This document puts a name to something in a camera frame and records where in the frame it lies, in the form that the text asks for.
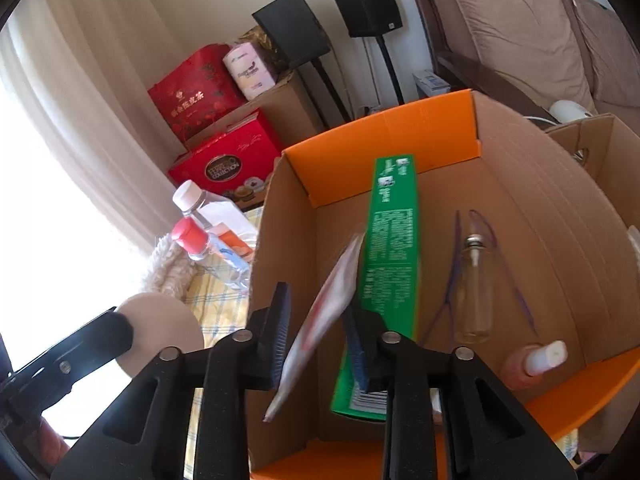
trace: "ferrero collection box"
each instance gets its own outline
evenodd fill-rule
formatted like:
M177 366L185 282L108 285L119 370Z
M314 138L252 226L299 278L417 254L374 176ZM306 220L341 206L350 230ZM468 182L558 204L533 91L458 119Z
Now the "ferrero collection box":
M181 156L168 174L176 185L193 180L241 208L264 200L282 147L258 109Z

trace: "screw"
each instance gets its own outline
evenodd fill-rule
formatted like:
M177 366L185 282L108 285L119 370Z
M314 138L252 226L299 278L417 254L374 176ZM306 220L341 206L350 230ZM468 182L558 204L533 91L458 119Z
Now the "screw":
M162 361L174 361L178 358L178 355L180 355L179 349L175 346L168 346L160 352L160 359Z
M461 346L456 348L456 357L461 361L471 361L476 354L471 348L467 348L466 346Z
M242 330L238 330L233 334L233 340L238 341L239 343L244 343L245 341L251 341L251 338L254 336L254 333L251 330L247 330L243 328Z
M383 333L382 341L388 343L389 345L395 345L402 340L401 335L398 332L392 332L389 330L388 332Z

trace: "yellow plaid cloth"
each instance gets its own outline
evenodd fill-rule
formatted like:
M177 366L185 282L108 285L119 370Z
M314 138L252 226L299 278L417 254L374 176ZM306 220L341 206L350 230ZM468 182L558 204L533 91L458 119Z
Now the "yellow plaid cloth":
M260 227L262 208L247 212L246 217L253 225ZM215 345L223 337L244 328L246 324L248 298L216 278L216 267L221 264L219 257L210 256L204 266L198 266L198 273L194 276L184 300L202 327L205 348ZM193 479L201 402L202 390L198 388L193 396L187 451L184 457L184 477L188 479Z

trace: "plastic bag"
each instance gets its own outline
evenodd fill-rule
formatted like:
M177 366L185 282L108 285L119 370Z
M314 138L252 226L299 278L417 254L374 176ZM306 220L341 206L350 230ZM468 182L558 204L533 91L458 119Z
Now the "plastic bag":
M342 315L356 292L358 256L364 235L354 236L322 285L305 322L293 341L282 367L282 378L276 396L264 415L265 422L273 420L287 400L306 364L329 327Z

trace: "brown cardboard box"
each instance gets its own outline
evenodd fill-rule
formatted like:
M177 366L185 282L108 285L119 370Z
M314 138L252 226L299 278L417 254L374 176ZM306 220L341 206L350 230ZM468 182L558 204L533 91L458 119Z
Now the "brown cardboard box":
M611 114L562 124L546 131L580 162L627 227L640 228L640 137Z
M496 370L520 345L567 343L569 360L521 400L640 342L638 273L615 209L551 138L516 112L470 91L393 108L285 151L264 207L250 305L266 306L276 282L289 283L289 342L340 250L366 224L375 159L400 153L414 154L418 173L424 322L444 297L454 213L475 208L497 234L538 335L498 283L494 336L474 349ZM426 346L448 351L450 343L443 316ZM254 468L300 450L314 437L382 438L381 425L329 410L343 348L337 324L269 424L261 421L273 393L247 393Z
M626 226L640 226L640 137L611 114L546 131L591 175ZM580 449L610 452L640 400L640 374L580 428Z
M318 112L302 84L300 74L293 71L273 88L188 139L186 147L190 150L197 148L213 134L224 132L228 126L237 123L258 108L262 109L285 148L324 130Z

